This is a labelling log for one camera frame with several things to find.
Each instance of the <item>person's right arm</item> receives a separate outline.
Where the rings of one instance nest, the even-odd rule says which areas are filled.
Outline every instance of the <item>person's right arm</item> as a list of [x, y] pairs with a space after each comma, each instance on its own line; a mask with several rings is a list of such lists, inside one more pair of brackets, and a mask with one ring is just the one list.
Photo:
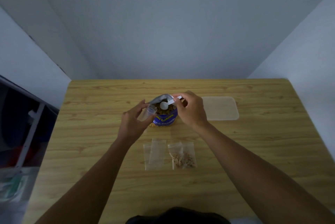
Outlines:
[[218, 131], [202, 98], [174, 98], [178, 115], [208, 144], [242, 197], [263, 223], [335, 223], [335, 215], [288, 175]]

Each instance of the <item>forearm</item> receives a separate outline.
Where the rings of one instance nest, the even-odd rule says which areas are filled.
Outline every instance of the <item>forearm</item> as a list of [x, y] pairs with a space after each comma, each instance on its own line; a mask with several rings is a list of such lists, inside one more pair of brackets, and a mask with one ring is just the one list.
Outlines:
[[264, 223], [330, 223], [334, 215], [294, 180], [209, 123], [195, 128]]
[[98, 223], [129, 147], [116, 139], [101, 159], [37, 223]]

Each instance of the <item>table top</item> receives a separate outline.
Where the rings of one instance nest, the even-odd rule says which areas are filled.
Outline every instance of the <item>table top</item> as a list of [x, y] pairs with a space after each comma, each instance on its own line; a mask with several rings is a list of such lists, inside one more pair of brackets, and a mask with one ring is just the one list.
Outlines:
[[[75, 80], [58, 115], [24, 223], [35, 222], [69, 190], [115, 140], [121, 114], [141, 99], [191, 90], [199, 96], [232, 96], [235, 121], [213, 121], [221, 132], [296, 180], [330, 208], [335, 207], [335, 167], [289, 81]], [[145, 171], [143, 144], [193, 141], [198, 168], [172, 170], [166, 148], [160, 171]], [[148, 128], [130, 148], [100, 223], [125, 223], [135, 215], [159, 214], [173, 206], [215, 212], [226, 218], [254, 216], [211, 150], [177, 118]]]

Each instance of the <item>person's left arm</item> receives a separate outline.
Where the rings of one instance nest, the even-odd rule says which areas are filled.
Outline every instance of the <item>person's left arm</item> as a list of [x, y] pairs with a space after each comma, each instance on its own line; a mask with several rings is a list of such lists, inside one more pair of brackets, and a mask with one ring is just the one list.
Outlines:
[[154, 116], [141, 122], [137, 117], [145, 100], [122, 115], [118, 136], [107, 152], [39, 220], [41, 223], [98, 223], [113, 188], [122, 161], [131, 145], [152, 123]]

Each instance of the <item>blue label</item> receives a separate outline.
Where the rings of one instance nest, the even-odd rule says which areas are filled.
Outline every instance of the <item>blue label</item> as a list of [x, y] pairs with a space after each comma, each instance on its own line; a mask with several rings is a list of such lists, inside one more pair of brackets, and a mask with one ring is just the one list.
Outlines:
[[177, 116], [178, 116], [178, 111], [177, 109], [174, 109], [168, 115], [156, 115], [155, 119], [153, 120], [153, 123], [157, 126], [167, 126], [167, 125], [172, 124]]

